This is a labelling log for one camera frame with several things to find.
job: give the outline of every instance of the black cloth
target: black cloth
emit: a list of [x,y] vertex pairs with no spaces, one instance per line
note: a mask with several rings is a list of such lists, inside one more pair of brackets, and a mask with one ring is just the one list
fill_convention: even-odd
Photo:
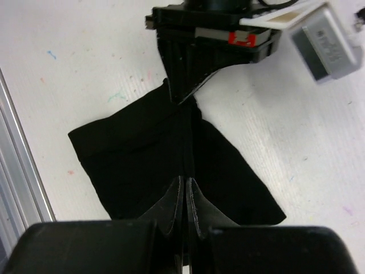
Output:
[[178,176],[195,178],[205,197],[237,224],[285,218],[238,150],[202,119],[195,99],[170,102],[167,81],[69,137],[112,219],[141,216]]

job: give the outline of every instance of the white tabletop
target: white tabletop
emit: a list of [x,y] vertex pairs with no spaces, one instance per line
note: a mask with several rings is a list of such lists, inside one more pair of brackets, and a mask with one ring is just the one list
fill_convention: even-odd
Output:
[[[0,66],[58,220],[108,219],[67,133],[162,83],[144,16],[170,3],[0,1]],[[365,68],[317,86],[284,35],[275,55],[220,71],[196,97],[270,188],[283,224],[332,228],[365,273]]]

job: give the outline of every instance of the green scribble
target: green scribble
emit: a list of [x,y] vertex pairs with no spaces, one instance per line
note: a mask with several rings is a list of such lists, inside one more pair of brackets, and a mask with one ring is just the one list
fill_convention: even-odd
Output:
[[114,94],[113,96],[110,96],[110,97],[109,97],[109,99],[108,99],[108,103],[109,103],[111,100],[115,99],[115,98],[125,99],[125,96],[124,96],[124,95],[122,95],[122,94],[120,93],[120,91],[119,91],[118,93],[116,93],[116,94]]

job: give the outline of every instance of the pink stain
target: pink stain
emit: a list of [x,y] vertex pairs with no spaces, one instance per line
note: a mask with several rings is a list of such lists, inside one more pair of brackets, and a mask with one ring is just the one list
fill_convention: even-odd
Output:
[[342,209],[343,210],[345,210],[350,216],[353,216],[354,214],[352,213],[352,210],[351,209],[349,209],[348,207],[345,207],[345,206],[343,206],[342,207]]

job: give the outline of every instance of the metal frame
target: metal frame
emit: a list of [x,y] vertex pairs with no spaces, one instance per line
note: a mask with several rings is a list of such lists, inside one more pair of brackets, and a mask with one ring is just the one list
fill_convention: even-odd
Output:
[[0,238],[9,255],[25,229],[55,221],[0,69]]

